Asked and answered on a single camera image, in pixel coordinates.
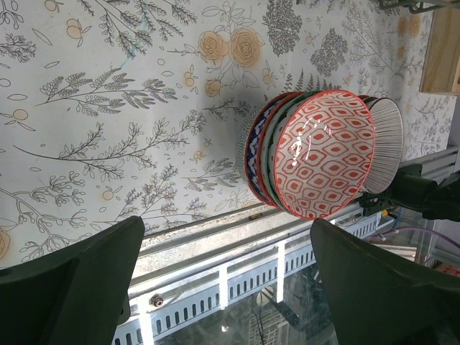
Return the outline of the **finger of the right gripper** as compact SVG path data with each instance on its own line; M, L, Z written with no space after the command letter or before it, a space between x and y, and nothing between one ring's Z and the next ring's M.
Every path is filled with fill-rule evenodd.
M390 186L379 194L364 193L361 207L366 216L392 207L418 212L427 220L459 220L459 173L440 183L421 176L422 165L398 170Z

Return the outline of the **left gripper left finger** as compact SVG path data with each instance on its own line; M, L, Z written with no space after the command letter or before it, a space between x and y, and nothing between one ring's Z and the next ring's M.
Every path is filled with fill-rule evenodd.
M2 344L110 344L144 223L127 218L77 244L1 271Z

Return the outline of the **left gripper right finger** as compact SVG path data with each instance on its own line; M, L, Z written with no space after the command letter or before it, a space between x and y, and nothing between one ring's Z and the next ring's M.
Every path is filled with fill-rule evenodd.
M310 239L340 344L458 344L459 278L324 219Z

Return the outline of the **red diamond pattern bowl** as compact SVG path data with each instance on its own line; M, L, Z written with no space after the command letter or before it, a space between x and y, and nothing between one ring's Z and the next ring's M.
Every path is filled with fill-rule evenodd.
M321 91L291 111L281 129L272 176L284 207L311 220L347 206L374 157L375 128L363 100L341 89Z

